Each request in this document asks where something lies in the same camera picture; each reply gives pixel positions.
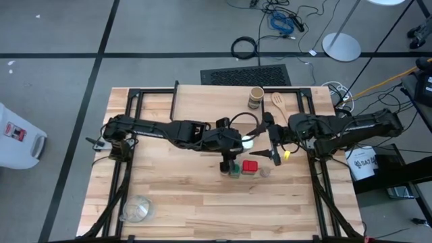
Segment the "black floor grate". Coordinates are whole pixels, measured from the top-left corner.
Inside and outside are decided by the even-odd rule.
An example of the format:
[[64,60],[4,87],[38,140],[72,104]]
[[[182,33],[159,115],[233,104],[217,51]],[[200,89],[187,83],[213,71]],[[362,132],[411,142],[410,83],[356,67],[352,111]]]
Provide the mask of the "black floor grate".
[[291,86],[284,64],[201,70],[202,85],[213,86]]

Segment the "wooden slotted spoon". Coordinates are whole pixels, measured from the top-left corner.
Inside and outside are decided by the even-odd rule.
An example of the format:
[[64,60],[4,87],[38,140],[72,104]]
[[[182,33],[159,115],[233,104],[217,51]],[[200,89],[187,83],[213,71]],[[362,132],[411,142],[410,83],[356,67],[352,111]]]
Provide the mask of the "wooden slotted spoon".
[[288,110],[286,109],[286,102],[283,95],[279,92],[273,92],[271,94],[271,100],[273,104],[281,111],[286,122],[289,120]]

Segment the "black chair caster base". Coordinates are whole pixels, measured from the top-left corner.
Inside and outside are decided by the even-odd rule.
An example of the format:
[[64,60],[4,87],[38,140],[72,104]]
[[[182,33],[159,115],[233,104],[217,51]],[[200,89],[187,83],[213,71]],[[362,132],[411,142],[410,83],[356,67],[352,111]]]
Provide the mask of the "black chair caster base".
[[410,39],[409,49],[422,47],[430,34],[432,34],[432,15],[426,18],[422,24],[407,32],[406,36]]

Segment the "white trash bin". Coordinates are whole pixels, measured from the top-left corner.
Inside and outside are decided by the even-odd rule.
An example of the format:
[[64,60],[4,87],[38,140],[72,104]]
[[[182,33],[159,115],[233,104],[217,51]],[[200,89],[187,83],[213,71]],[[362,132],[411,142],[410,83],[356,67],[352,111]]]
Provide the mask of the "white trash bin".
[[29,169],[39,161],[47,134],[0,103],[0,167]]

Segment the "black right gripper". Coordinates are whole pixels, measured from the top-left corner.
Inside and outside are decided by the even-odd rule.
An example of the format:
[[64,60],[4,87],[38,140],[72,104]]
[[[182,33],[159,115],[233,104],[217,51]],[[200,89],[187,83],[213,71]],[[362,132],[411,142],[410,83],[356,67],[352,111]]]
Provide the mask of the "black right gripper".
[[262,156],[273,160],[275,166],[281,165],[281,158],[277,151],[277,147],[281,144],[287,144],[286,132],[288,127],[282,127],[275,123],[273,115],[266,111],[263,114],[263,121],[255,129],[247,133],[247,136],[259,135],[266,132],[269,135],[269,141],[271,144],[271,150],[266,149],[262,151],[250,152],[250,155]]

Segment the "black equipment case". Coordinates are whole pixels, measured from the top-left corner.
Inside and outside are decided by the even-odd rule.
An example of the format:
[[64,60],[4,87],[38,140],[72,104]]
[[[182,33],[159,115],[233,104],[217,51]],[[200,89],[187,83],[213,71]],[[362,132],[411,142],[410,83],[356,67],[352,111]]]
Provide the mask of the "black equipment case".
[[420,57],[415,64],[415,70],[402,78],[403,93],[432,133],[432,59]]

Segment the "red-lidded spice jar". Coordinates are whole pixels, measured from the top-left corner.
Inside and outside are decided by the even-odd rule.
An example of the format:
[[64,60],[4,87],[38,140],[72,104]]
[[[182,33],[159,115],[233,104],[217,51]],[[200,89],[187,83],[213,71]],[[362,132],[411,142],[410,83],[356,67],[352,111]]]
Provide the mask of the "red-lidded spice jar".
[[259,170],[259,164],[257,161],[243,160],[242,171],[243,175],[253,176]]

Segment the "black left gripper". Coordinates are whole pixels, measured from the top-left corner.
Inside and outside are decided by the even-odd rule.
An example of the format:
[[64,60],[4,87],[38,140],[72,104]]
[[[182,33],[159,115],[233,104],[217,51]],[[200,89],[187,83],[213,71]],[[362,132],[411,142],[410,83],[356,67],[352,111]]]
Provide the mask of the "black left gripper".
[[231,168],[236,157],[243,152],[243,147],[241,134],[229,125],[230,119],[224,117],[216,121],[215,129],[205,131],[204,152],[221,153],[223,161],[220,163]]

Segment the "grey round-base stand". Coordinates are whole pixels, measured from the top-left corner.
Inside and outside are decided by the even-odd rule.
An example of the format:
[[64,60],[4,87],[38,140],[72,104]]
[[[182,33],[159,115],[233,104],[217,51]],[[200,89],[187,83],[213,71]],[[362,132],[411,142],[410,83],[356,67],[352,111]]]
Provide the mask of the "grey round-base stand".
[[352,9],[349,11],[344,22],[337,32],[330,33],[324,37],[321,46],[324,52],[332,59],[341,62],[351,62],[360,57],[361,47],[359,42],[343,30],[355,12],[361,0],[356,0]]

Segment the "black power strip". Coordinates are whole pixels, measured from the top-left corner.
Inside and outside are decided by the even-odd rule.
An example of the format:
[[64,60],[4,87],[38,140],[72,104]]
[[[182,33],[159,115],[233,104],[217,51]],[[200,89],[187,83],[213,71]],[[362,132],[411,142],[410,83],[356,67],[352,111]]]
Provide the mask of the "black power strip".
[[295,27],[299,32],[304,32],[304,24],[300,21],[300,18],[295,14],[290,14],[290,19],[293,21]]

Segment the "glass measuring cup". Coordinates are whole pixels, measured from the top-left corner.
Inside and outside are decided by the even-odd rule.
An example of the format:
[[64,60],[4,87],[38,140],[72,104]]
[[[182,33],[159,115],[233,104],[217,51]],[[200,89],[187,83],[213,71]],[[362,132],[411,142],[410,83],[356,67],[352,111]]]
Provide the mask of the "glass measuring cup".
[[143,195],[131,196],[121,208],[119,220],[129,223],[140,223],[155,216],[155,206],[151,199]]

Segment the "wooden shelf black metal frame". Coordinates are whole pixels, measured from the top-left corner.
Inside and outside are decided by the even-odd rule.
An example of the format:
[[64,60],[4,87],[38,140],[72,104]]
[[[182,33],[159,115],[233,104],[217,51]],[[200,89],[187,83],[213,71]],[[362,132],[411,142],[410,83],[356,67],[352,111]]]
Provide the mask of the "wooden shelf black metal frame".
[[261,110],[250,109],[251,87],[179,84],[176,87],[173,120],[214,123],[223,117],[234,118],[233,125],[254,125],[262,120]]

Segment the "white round disc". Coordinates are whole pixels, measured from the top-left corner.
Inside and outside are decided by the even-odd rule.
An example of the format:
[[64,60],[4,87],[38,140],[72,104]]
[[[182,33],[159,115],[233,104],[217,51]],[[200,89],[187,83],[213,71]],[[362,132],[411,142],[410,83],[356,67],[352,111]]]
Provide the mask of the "white round disc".
[[382,6],[395,6],[405,2],[405,0],[367,0],[367,1],[375,5],[382,5]]

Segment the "tall dark jar gold lid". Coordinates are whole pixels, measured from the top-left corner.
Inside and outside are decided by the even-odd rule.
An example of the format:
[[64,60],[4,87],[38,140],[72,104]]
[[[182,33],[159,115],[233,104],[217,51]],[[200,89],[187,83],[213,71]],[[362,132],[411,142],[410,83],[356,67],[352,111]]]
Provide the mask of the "tall dark jar gold lid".
[[260,87],[256,86],[250,90],[249,98],[248,98],[248,107],[250,109],[258,109],[261,105],[261,101],[263,100],[265,91]]

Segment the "white printed paper bag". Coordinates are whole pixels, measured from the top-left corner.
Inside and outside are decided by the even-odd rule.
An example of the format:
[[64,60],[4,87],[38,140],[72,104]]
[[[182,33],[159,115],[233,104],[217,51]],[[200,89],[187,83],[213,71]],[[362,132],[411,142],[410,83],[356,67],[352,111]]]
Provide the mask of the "white printed paper bag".
[[378,164],[376,152],[371,146],[347,151],[345,155],[355,181],[375,175],[374,170],[378,168]]

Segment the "black side table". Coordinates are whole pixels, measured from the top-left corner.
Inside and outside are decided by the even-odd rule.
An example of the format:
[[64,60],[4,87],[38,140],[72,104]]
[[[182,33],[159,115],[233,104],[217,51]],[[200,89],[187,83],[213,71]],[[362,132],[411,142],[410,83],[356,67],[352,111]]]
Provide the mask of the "black side table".
[[362,194],[405,187],[406,191],[400,198],[411,195],[424,215],[422,219],[412,219],[412,222],[432,227],[432,203],[426,201],[419,187],[422,183],[432,182],[432,156],[406,163],[395,144],[375,148],[374,151],[378,168],[374,170],[374,175],[354,183],[355,192]]

